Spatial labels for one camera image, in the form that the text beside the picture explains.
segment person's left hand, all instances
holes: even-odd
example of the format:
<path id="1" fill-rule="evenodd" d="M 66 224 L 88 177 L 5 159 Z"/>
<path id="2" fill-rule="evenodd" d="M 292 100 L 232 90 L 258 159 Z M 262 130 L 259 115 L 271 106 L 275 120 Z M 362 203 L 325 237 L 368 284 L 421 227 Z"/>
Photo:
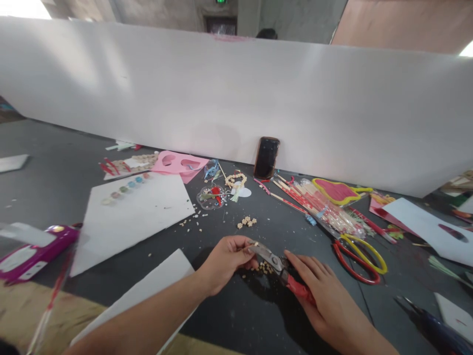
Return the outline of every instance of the person's left hand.
<path id="1" fill-rule="evenodd" d="M 248 249 L 249 241 L 251 239 L 245 236 L 223 237 L 197 270 L 196 273 L 206 283 L 210 296 L 218 294 L 238 268 L 249 270 L 258 267 L 255 253 Z"/>

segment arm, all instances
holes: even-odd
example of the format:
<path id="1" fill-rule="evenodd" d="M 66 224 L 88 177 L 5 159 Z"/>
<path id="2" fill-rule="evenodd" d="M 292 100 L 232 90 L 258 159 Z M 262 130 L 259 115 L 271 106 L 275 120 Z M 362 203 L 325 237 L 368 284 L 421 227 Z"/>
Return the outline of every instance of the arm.
<path id="1" fill-rule="evenodd" d="M 370 323 L 332 269 L 314 257 L 284 252 L 309 287 L 317 307 L 298 300 L 315 331 L 343 355 L 399 355 Z"/>
<path id="2" fill-rule="evenodd" d="M 64 355 L 155 355 L 191 312 L 216 295 L 239 267 L 257 267 L 244 236 L 223 238 L 202 267 L 102 324 Z"/>

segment phone case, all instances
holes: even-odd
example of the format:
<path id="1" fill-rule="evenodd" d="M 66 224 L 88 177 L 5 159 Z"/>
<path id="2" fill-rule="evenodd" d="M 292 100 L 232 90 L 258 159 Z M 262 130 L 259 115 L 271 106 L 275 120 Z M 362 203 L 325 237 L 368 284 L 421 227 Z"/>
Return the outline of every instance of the phone case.
<path id="1" fill-rule="evenodd" d="M 256 164 L 257 164 L 257 162 L 258 162 L 258 156 L 260 155 L 260 146 L 261 146 L 261 141 L 262 141 L 263 139 L 273 140 L 273 141 L 276 141 L 276 142 L 277 142 L 277 152 L 276 152 L 276 157 L 274 158 L 274 164 L 273 164 L 273 166 L 272 166 L 271 173 L 269 174 L 269 176 L 265 176 L 265 177 L 256 175 Z M 274 138 L 274 137 L 261 137 L 261 138 L 260 138 L 260 141 L 259 141 L 259 143 L 258 143 L 258 149 L 257 149 L 257 152 L 258 152 L 258 153 L 256 154 L 255 167 L 254 167 L 254 169 L 253 169 L 253 176 L 254 176 L 255 178 L 259 178 L 259 179 L 269 179 L 269 178 L 271 178 L 271 177 L 274 175 L 274 167 L 276 166 L 276 159 L 277 159 L 277 155 L 279 154 L 279 145 L 280 145 L 280 144 L 281 144 L 281 141 L 280 141 L 279 139 L 277 139 L 277 138 Z"/>

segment bead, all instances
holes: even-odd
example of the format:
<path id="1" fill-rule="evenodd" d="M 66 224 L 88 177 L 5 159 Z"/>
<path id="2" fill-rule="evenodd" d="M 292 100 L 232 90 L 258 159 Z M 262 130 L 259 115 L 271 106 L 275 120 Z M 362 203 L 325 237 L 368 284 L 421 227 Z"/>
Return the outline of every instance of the bead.
<path id="1" fill-rule="evenodd" d="M 107 205 L 110 205 L 112 202 L 113 202 L 113 200 L 110 197 L 107 197 L 107 198 L 103 199 L 101 203 L 102 203 L 102 205 L 107 206 Z"/>

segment scissors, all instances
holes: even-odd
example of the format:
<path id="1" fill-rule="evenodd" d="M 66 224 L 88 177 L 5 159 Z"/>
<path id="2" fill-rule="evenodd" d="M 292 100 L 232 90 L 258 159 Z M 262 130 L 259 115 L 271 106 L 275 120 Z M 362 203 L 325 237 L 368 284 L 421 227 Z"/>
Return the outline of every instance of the scissors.
<path id="1" fill-rule="evenodd" d="M 333 243 L 333 247 L 335 250 L 335 254 L 337 259 L 342 264 L 342 266 L 358 281 L 363 282 L 364 284 L 379 284 L 381 278 L 379 274 L 384 275 L 388 272 L 388 267 L 386 262 L 382 258 L 382 256 L 377 252 L 375 248 L 373 248 L 370 244 L 365 242 L 363 239 L 354 237 L 349 234 L 339 234 L 337 231 L 329 227 L 322 219 L 317 216 L 313 216 L 319 226 L 322 226 L 332 237 L 334 237 L 335 241 Z M 349 245 L 357 254 L 352 253 L 349 249 L 344 246 L 344 242 Z M 380 268 L 374 265 L 367 257 L 364 255 L 361 250 L 355 245 L 355 242 L 362 244 L 363 246 L 367 247 L 378 259 Z M 365 269 L 371 276 L 371 279 L 367 279 L 362 275 L 358 274 L 355 270 L 353 270 L 348 263 L 346 262 L 345 258 L 342 255 L 342 252 L 348 255 L 351 259 L 356 261 L 358 264 L 361 265 L 363 269 Z"/>
<path id="2" fill-rule="evenodd" d="M 314 306 L 317 305 L 312 292 L 310 292 L 307 286 L 300 284 L 292 277 L 292 275 L 289 274 L 289 262 L 286 258 L 280 258 L 279 256 L 273 254 L 272 251 L 268 249 L 268 247 L 264 246 L 260 242 L 250 241 L 249 243 L 252 244 L 249 249 L 255 254 L 258 254 L 269 265 L 271 265 L 271 267 L 274 269 L 274 272 L 276 272 L 285 287 L 290 289 L 296 296 L 302 297 Z"/>

